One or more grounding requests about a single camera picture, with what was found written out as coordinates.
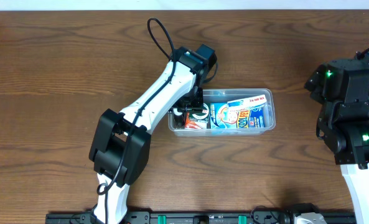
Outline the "red Panadol box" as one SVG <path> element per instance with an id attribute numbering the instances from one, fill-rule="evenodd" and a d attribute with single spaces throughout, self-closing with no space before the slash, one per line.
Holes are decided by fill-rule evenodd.
<path id="1" fill-rule="evenodd" d="M 191 121 L 189 119 L 189 113 L 187 113 L 185 119 L 185 129 L 207 129 L 208 122 Z"/>

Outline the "white blue Panadol box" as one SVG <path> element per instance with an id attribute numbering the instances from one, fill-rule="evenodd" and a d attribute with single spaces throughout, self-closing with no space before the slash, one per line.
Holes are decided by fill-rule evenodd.
<path id="1" fill-rule="evenodd" d="M 267 103 L 265 95 L 252 96 L 238 100 L 228 101 L 227 105 L 231 110 L 245 110 L 247 108 L 257 108 Z"/>

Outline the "dark bottle white cap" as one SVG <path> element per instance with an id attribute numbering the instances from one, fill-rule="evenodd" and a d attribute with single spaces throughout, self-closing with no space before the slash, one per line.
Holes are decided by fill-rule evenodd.
<path id="1" fill-rule="evenodd" d="M 184 114 L 182 112 L 173 112 L 174 125 L 176 128 L 182 128 L 185 124 Z"/>

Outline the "clear plastic container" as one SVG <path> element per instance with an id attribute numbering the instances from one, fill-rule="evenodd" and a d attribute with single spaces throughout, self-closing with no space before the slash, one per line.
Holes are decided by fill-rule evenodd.
<path id="1" fill-rule="evenodd" d="M 265 95 L 267 103 L 263 106 L 264 113 L 264 128 L 250 129 L 211 129 L 210 118 L 207 129 L 185 129 L 176 128 L 174 125 L 173 113 L 168 114 L 168 127 L 177 136 L 228 136 L 228 135 L 258 135 L 263 134 L 267 130 L 274 129 L 276 118 L 274 113 L 273 96 L 269 89 L 266 88 L 243 88 L 243 89 L 205 89 L 203 91 L 203 103 L 227 103 L 228 101 L 238 100 L 242 98 Z"/>

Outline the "blue Kool Fever box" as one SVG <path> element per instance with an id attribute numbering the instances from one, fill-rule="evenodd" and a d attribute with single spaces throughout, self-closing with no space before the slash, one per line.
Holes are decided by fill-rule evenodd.
<path id="1" fill-rule="evenodd" d="M 210 103 L 211 129 L 264 128 L 264 106 L 230 111 L 227 103 Z"/>

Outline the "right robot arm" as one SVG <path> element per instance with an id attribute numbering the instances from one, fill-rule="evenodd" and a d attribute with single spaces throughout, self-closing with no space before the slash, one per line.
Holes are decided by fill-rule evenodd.
<path id="1" fill-rule="evenodd" d="M 369 223 L 369 52 L 319 65 L 304 88 L 321 104 L 316 136 L 333 152 L 357 223 Z"/>

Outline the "black mounting rail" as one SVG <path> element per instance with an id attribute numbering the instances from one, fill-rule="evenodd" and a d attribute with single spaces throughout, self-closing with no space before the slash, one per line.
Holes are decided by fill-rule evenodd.
<path id="1" fill-rule="evenodd" d="M 120 224 L 357 224 L 363 219 L 348 210 L 321 210 L 312 203 L 286 209 L 259 205 L 248 212 L 153 212 L 128 211 Z"/>

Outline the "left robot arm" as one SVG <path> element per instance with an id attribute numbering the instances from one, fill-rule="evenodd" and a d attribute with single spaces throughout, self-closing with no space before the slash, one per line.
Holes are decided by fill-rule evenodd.
<path id="1" fill-rule="evenodd" d="M 165 114 L 173 112 L 184 124 L 187 112 L 203 110 L 202 85 L 217 64 L 215 51 L 204 44 L 197 50 L 180 47 L 168 60 L 142 96 L 118 113 L 107 109 L 98 120 L 89 153 L 99 180 L 91 223 L 123 221 L 129 187 L 148 162 L 151 135 Z"/>

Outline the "green Zam-Buk box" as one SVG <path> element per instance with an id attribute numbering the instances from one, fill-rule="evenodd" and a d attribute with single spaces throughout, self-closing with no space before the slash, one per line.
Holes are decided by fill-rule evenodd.
<path id="1" fill-rule="evenodd" d="M 208 122 L 210 117 L 210 107 L 207 103 L 203 104 L 201 112 L 190 112 L 189 119 L 191 121 Z"/>

